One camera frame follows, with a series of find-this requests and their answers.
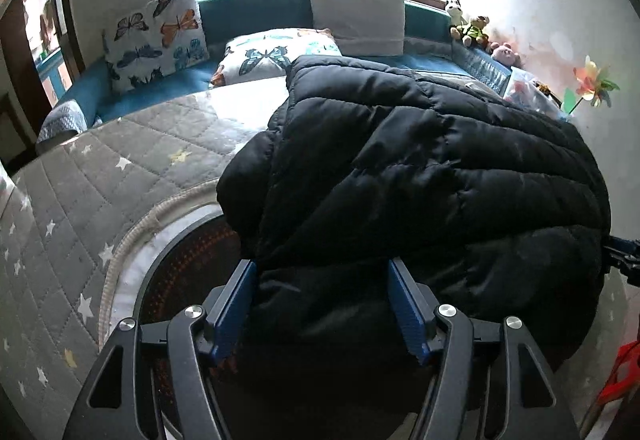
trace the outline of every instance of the metal bolt head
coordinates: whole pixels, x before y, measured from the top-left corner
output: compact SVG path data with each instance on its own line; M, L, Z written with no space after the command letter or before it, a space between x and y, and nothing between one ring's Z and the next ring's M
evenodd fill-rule
M453 305L440 305L438 312L444 317L453 317L456 314L456 307Z
M128 332L129 330L133 330L135 326L136 326L136 322L131 317L127 317L126 319L123 319L118 324L118 328L123 332Z
M184 310L184 314L189 319L197 319L198 317L200 317L202 315L202 306L200 306L200 305L189 306L188 308L186 308Z
M514 330L520 330L522 328L522 321L514 316L507 317L507 326Z

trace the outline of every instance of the plastic bag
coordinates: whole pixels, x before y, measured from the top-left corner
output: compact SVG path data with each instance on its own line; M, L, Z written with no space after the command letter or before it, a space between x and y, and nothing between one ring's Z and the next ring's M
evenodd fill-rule
M530 72L511 68L511 77L507 84L504 100L513 102L517 106L529 108L539 113L544 113L553 120L569 119L569 115L560 110L558 106L536 88L536 77Z

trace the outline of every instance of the teddy bear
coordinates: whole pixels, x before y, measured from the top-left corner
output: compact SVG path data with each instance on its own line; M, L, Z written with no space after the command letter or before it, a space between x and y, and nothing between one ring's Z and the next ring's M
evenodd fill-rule
M462 7L460 0L447 0L444 10L451 18L451 26L466 25L466 20L462 17Z
M501 65L511 68L512 66L520 67L520 55L514 52L509 43L491 43L489 46L491 57L498 61Z
M466 47L471 46L474 42L484 49L489 42L489 36L482 30L489 24L488 16L474 16L466 25L452 26L450 34L453 39L460 41Z

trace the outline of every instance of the white pillow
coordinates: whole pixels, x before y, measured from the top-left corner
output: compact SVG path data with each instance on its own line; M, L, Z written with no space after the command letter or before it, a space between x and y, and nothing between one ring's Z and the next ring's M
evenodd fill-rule
M274 28L242 35L227 43L211 84L227 86L284 76L303 54L341 55L330 30Z
M126 92L209 59L198 0L153 0L103 31L116 92Z
M311 0L314 27L328 28L350 56L402 55L404 0Z

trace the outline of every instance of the butterfly pillow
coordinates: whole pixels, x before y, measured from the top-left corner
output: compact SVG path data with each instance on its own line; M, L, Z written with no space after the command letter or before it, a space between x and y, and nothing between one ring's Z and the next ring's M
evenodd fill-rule
M126 92L209 59L198 0L153 0L102 33L116 92Z
M329 29L276 28L244 35L226 45L211 84L225 86L283 76L302 54L341 55Z

